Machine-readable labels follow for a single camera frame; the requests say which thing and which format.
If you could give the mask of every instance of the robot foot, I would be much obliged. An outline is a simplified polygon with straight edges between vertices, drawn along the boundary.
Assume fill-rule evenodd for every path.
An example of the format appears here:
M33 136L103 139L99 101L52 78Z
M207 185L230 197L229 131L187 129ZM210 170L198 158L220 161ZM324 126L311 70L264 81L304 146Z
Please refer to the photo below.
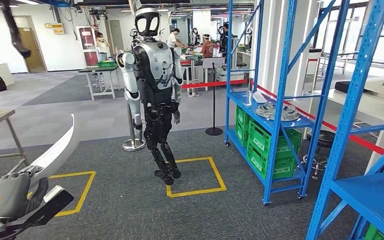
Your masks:
M174 169L170 169L170 173L174 179L178 179L182 175L182 173L179 171L177 167L175 167Z
M155 170L154 175L162 179L166 185L172 185L175 182L171 176L164 174L161 170Z

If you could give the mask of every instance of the person wearing white shirt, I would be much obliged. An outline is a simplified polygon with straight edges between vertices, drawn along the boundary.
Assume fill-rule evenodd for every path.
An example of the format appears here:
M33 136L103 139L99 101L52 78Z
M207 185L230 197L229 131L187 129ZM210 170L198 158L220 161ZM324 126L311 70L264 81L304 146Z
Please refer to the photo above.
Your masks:
M175 28L171 33L170 35L168 36L168 39L167 39L167 46L171 49L173 49L174 47L180 47L180 48L184 48L185 45L179 41L176 36L180 33L180 30L178 28Z

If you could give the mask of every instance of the wooden door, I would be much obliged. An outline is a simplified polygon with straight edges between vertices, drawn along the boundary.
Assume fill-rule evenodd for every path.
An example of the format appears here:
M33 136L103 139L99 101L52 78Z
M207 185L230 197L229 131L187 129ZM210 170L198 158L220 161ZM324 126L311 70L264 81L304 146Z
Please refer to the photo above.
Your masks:
M31 55L25 59L29 73L45 72L45 66L39 52L39 46L36 42L35 34L31 28L19 28L21 42L23 47L31 51Z

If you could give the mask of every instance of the robot wrist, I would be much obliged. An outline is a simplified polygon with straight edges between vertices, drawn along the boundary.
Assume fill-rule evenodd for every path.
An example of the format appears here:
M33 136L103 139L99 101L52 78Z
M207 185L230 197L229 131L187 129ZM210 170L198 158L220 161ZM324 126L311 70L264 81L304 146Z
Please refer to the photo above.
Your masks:
M136 123L133 123L133 127L137 130L142 130L142 123L141 124L137 124Z

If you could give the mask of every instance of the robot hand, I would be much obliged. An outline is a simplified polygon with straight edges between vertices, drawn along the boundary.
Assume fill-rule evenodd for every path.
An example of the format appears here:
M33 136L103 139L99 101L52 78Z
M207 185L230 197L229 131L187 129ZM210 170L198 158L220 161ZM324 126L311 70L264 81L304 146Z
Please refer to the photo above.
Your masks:
M179 124L180 123L180 112L179 110L173 112L174 115L174 123Z

